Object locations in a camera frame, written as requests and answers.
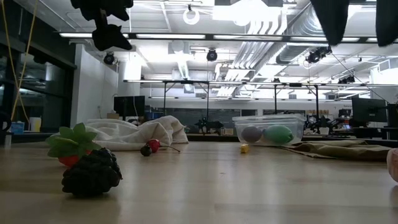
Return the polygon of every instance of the pink object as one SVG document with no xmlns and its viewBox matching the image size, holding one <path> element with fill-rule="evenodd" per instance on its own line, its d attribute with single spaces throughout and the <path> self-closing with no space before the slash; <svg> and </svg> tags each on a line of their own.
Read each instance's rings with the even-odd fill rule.
<svg viewBox="0 0 398 224">
<path fill-rule="evenodd" d="M 398 182 L 398 149 L 391 149 L 387 155 L 388 173 Z"/>
</svg>

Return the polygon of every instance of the black cable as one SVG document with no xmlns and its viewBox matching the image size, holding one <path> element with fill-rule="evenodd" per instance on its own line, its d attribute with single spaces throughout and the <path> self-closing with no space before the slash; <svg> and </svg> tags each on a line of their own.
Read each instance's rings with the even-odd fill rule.
<svg viewBox="0 0 398 224">
<path fill-rule="evenodd" d="M 176 150 L 177 152 L 181 152 L 181 151 L 179 151 L 178 149 L 176 149 L 176 148 L 174 148 L 174 147 L 171 147 L 171 146 L 159 146 L 159 147 L 169 147 L 169 148 L 171 148 L 171 149 Z"/>
<path fill-rule="evenodd" d="M 375 91 L 373 91 L 370 87 L 368 87 L 364 82 L 362 82 L 357 76 L 354 75 L 353 72 L 351 72 L 337 57 L 336 55 L 334 55 L 333 53 L 331 53 L 334 58 L 340 63 L 340 65 L 342 65 L 348 72 L 350 72 L 350 74 L 352 76 L 354 76 L 359 82 L 362 83 L 363 86 L 365 86 L 366 88 L 368 88 L 372 93 L 376 94 L 376 96 L 380 97 L 382 100 L 384 100 L 385 102 L 387 102 L 388 104 L 390 104 L 390 102 L 388 102 L 386 99 L 384 99 L 383 97 L 381 97 L 378 93 L 376 93 Z"/>
</svg>

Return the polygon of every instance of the computer screen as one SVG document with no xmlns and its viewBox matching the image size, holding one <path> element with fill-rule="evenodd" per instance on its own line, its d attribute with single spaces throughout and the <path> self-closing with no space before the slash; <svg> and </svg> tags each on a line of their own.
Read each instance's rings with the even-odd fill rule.
<svg viewBox="0 0 398 224">
<path fill-rule="evenodd" d="M 145 96 L 118 96 L 113 99 L 113 103 L 113 110 L 120 116 L 145 115 Z"/>
<path fill-rule="evenodd" d="M 387 122 L 386 102 L 377 99 L 353 98 L 353 116 L 358 122 Z"/>
</svg>

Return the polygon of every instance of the small yellow block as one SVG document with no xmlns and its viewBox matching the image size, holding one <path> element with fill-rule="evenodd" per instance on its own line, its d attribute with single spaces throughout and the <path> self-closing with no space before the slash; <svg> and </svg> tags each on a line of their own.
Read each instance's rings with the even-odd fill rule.
<svg viewBox="0 0 398 224">
<path fill-rule="evenodd" d="M 241 145 L 241 153 L 248 153 L 249 152 L 249 145 L 243 144 Z"/>
</svg>

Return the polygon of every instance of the table surface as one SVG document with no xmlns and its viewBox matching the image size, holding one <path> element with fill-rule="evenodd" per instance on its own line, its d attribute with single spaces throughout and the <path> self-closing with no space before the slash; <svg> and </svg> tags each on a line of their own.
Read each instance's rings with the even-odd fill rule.
<svg viewBox="0 0 398 224">
<path fill-rule="evenodd" d="M 116 152 L 120 185 L 77 199 L 61 191 L 65 167 L 44 144 L 15 144 L 0 152 L 0 223 L 398 223 L 398 186 L 383 163 L 239 146 Z"/>
</svg>

